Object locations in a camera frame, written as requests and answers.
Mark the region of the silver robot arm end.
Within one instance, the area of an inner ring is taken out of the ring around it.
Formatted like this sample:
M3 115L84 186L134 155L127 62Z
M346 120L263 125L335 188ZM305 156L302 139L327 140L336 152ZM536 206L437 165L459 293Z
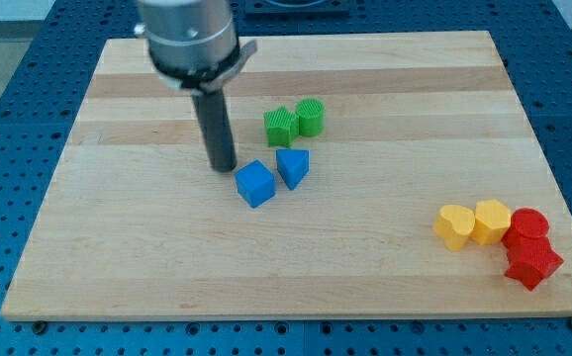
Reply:
M240 43L227 0L138 0L137 7L152 64L179 90L219 91L257 52L255 40Z

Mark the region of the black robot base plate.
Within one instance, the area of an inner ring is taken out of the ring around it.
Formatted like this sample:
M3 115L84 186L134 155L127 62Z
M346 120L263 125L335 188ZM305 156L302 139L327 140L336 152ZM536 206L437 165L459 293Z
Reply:
M347 14L352 0L245 0L247 15Z

